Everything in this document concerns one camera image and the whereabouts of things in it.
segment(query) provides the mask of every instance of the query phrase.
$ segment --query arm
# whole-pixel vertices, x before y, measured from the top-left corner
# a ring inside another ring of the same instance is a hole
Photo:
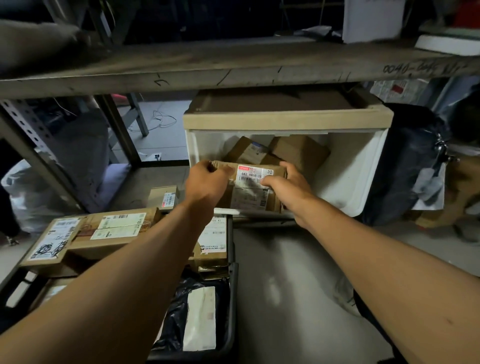
[[[230,168],[190,170],[185,201],[143,237],[101,260],[0,336],[14,363],[145,362],[181,272]]]
[[[288,180],[262,184],[342,268],[402,354],[411,363],[478,362],[480,279],[344,215],[282,164]]]

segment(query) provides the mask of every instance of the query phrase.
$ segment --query person's left hand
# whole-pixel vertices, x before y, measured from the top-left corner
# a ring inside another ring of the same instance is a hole
[[[190,168],[190,174],[185,182],[185,201],[201,202],[213,212],[227,189],[228,178],[233,168],[224,166],[215,172],[208,170],[210,162],[202,160]]]

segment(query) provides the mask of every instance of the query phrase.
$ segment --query white storage box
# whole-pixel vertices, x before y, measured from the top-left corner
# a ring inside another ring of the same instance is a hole
[[[350,93],[348,99],[324,86],[318,88],[318,93],[307,89],[303,95],[308,97],[302,97],[302,92],[296,93],[292,87],[287,93],[277,88],[250,90],[251,95],[241,97],[232,90],[203,91],[192,101],[183,117],[190,166],[202,159],[221,160],[242,135],[267,146],[274,136],[308,134],[331,151],[315,175],[313,193],[349,216],[359,215],[392,111],[363,90]],[[263,93],[262,99],[256,98],[258,92]],[[216,209],[215,213],[278,217],[268,211]]]

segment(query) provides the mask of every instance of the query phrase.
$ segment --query shelf board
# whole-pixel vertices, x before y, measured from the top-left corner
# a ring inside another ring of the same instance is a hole
[[[412,42],[337,44],[293,37],[86,49],[0,80],[1,98],[341,83],[480,74],[480,57]]]

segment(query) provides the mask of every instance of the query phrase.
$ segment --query person's right arm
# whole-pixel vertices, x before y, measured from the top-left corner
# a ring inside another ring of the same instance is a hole
[[[292,164],[268,176],[410,363],[480,362],[480,279],[385,236],[315,197]]]

